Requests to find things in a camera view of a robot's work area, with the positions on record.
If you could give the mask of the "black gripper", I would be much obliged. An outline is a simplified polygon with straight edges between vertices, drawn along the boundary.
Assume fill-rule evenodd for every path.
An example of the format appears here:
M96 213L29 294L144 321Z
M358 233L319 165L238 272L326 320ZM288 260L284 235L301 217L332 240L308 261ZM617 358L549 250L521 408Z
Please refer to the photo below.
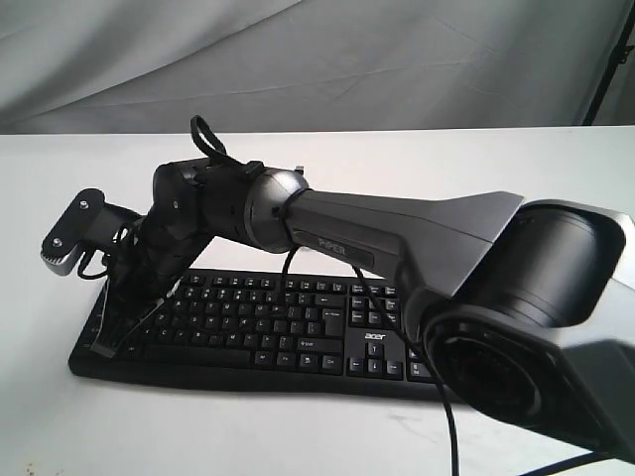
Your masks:
M138 220L132 237L119 246L110 265L90 350L113 358L129 335L162 305L161 298L207 245L207 233L194 232L180 239L151 217Z

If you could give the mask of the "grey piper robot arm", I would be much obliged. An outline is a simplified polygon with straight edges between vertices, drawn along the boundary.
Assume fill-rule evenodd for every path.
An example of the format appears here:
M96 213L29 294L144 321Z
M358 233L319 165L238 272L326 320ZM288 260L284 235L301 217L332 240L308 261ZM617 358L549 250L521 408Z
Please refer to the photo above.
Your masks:
M94 350L111 357L210 241L304 246L390 280L408 338L494 419L634 458L634 221L496 191L421 200L317 191L290 170L196 159L158 167L153 203L108 232Z

